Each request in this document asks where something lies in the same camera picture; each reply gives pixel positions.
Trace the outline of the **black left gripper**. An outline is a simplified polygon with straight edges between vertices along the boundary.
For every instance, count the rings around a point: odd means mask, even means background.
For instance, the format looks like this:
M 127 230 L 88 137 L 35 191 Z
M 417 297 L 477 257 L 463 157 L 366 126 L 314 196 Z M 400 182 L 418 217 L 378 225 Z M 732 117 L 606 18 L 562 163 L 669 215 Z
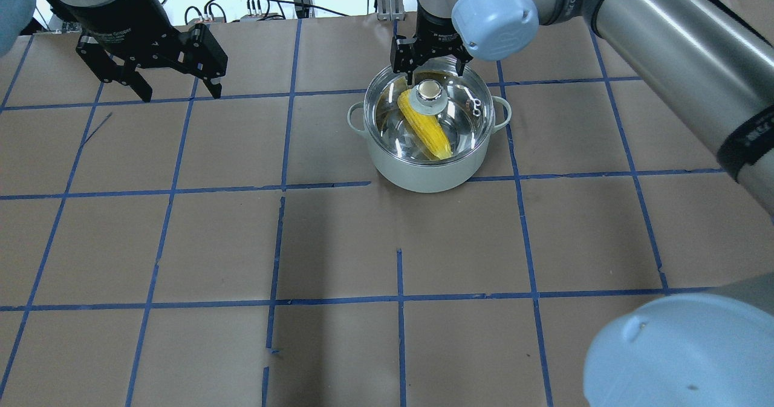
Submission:
M 152 87 L 136 71 L 136 63 L 141 63 L 147 68 L 169 67 L 193 74 L 214 99 L 221 98 L 221 78 L 229 57 L 208 26 L 199 23 L 180 33 L 160 0 L 60 2 L 89 33 L 80 36 L 76 53 L 101 82 L 130 87 L 143 103 L 149 103 Z M 127 62 L 119 65 L 107 51 Z

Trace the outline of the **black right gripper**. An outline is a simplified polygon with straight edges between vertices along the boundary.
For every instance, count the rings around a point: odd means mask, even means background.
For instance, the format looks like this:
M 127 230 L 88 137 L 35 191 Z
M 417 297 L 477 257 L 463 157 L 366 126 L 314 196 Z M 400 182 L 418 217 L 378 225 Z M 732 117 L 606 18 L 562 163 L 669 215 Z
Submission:
M 463 76 L 467 63 L 473 59 L 451 19 L 438 18 L 423 8 L 418 8 L 414 35 L 405 37 L 397 34 L 391 43 L 392 71 L 404 74 L 409 87 L 414 86 L 417 63 L 446 56 L 455 58 L 454 69 L 458 77 Z

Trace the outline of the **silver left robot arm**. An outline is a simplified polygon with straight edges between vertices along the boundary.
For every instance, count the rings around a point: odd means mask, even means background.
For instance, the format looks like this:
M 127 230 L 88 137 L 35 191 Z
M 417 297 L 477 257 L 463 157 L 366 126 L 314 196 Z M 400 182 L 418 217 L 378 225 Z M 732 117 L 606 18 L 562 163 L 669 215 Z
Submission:
M 100 82 L 118 82 L 139 99 L 152 99 L 141 69 L 171 68 L 201 79 L 219 99 L 229 57 L 202 23 L 172 26 L 160 0 L 59 0 L 81 26 L 76 54 Z M 36 0 L 2 0 L 2 54 L 27 27 Z

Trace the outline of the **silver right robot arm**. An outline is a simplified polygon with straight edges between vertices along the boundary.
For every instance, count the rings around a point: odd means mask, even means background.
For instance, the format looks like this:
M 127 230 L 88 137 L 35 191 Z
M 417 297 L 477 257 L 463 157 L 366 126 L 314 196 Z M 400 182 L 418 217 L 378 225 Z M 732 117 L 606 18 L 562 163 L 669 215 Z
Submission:
M 772 45 L 719 0 L 418 0 L 395 73 L 525 48 L 582 16 L 772 214 Z M 665 296 L 609 322 L 584 361 L 591 406 L 771 406 L 772 274 Z

